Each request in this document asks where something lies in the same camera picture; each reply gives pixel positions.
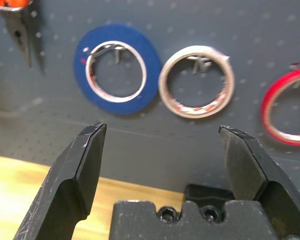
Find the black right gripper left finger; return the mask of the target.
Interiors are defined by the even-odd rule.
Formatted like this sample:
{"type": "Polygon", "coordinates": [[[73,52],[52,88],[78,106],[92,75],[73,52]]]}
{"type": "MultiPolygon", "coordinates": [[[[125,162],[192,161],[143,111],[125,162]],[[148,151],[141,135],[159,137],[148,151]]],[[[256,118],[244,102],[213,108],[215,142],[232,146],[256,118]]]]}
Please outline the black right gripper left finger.
{"type": "Polygon", "coordinates": [[[15,240],[70,240],[91,213],[100,177],[107,125],[89,125],[50,167],[15,240]]]}

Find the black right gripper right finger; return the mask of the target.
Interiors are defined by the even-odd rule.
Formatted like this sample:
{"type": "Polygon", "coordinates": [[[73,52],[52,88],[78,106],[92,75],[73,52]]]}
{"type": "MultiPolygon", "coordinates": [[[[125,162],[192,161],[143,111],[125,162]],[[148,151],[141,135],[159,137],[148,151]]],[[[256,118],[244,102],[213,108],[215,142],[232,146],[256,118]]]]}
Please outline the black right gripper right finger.
{"type": "Polygon", "coordinates": [[[300,238],[300,192],[288,175],[256,138],[230,126],[218,132],[235,199],[259,202],[280,239],[300,238]]]}

